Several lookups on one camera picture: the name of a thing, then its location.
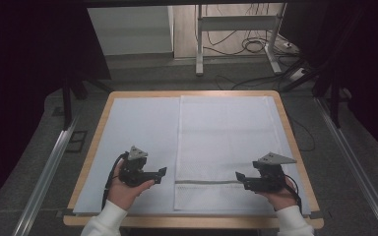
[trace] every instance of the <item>white sleeve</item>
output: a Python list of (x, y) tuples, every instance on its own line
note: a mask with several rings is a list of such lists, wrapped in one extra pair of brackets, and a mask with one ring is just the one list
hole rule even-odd
[(85, 225), (82, 236), (119, 236), (119, 226), (127, 211), (106, 201), (105, 207), (98, 216), (94, 216)]
[(276, 211), (280, 231), (278, 236), (310, 236), (314, 228), (309, 225), (299, 211), (299, 206), (290, 206)]

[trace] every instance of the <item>table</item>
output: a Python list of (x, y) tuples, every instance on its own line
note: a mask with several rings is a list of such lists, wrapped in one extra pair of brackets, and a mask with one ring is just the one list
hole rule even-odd
[[(284, 111), (284, 105), (279, 94), (272, 90), (257, 90), (257, 91), (217, 91), (217, 90), (174, 90), (174, 91), (115, 91), (110, 94), (108, 101), (105, 104), (104, 110), (100, 117), (99, 123), (94, 134), (87, 158), (82, 168), (81, 174), (78, 178), (75, 190), (72, 194), (70, 203), (67, 206), (68, 211), (72, 211), (81, 190), (88, 177), (94, 161), (97, 146), (100, 141), (104, 126), (109, 117), (109, 111), (115, 98), (120, 97), (176, 97), (181, 95), (197, 95), (197, 96), (272, 96), (277, 105), (277, 109), (281, 116), (283, 128), (289, 142), (290, 149), (294, 158), (296, 159), (296, 167), (299, 172), (302, 184), (304, 185), (305, 194), (309, 201), (311, 208), (311, 215), (307, 216), (306, 221), (314, 228), (322, 228), (324, 219), (320, 216), (320, 209), (315, 199), (305, 166), (300, 156), (299, 149), (293, 136)], [(69, 226), (83, 226), (85, 225), (91, 215), (73, 215), (65, 214), (64, 223)], [(122, 222), (122, 227), (147, 227), (147, 228), (220, 228), (220, 229), (255, 229), (255, 228), (278, 228), (279, 223), (275, 217), (268, 216), (144, 216), (144, 215), (128, 215)]]

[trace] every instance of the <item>wall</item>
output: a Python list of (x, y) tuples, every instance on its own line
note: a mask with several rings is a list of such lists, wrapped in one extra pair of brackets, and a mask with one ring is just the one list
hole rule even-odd
[(104, 55), (172, 52), (172, 8), (89, 8)]

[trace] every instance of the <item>human hand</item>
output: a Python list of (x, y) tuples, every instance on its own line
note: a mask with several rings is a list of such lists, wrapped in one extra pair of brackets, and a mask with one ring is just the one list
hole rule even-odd
[(139, 197), (141, 193), (143, 193), (143, 191), (150, 189), (155, 181), (149, 180), (134, 188), (127, 186), (118, 178), (119, 171), (123, 162), (124, 160), (121, 159), (121, 161), (116, 165), (114, 169), (113, 176), (115, 177), (112, 179), (107, 199), (113, 204), (125, 210), (128, 210), (136, 200), (136, 198)]
[[(285, 177), (285, 180), (286, 180), (286, 183), (292, 189), (294, 189), (292, 182), (287, 177)], [(277, 193), (257, 192), (256, 194), (266, 197), (269, 203), (275, 208), (275, 210), (280, 210), (286, 207), (296, 206), (295, 198), (286, 188), (283, 188)]]

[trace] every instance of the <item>gray floor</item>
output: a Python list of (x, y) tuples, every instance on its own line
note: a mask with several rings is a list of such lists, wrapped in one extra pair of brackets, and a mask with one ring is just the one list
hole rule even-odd
[[(173, 60), (170, 55), (107, 58), (112, 81), (103, 81), (116, 90), (231, 89), (234, 83), (272, 75), (265, 57), (245, 59), (207, 59), (205, 75), (196, 77), (194, 60)], [(288, 80), (262, 79), (250, 87), (236, 89), (277, 89)], [(85, 83), (85, 100), (73, 98), (75, 108), (82, 107), (75, 131), (86, 132), (82, 148), (70, 143), (32, 225), (30, 235), (80, 235), (81, 227), (64, 225), (62, 215), (76, 185), (87, 150), (108, 94)], [(311, 95), (310, 81), (282, 93), (302, 158), (322, 210), (325, 226), (317, 235), (378, 235), (378, 221), (364, 198), (345, 158), (331, 135)], [(10, 235), (29, 200), (36, 180), (50, 156), (63, 126), (61, 92), (45, 102), (41, 123), (22, 159), (0, 191), (0, 235)], [(378, 190), (378, 143), (341, 104), (342, 131), (363, 169)], [(277, 230), (193, 231), (132, 230), (131, 235), (276, 235)]]

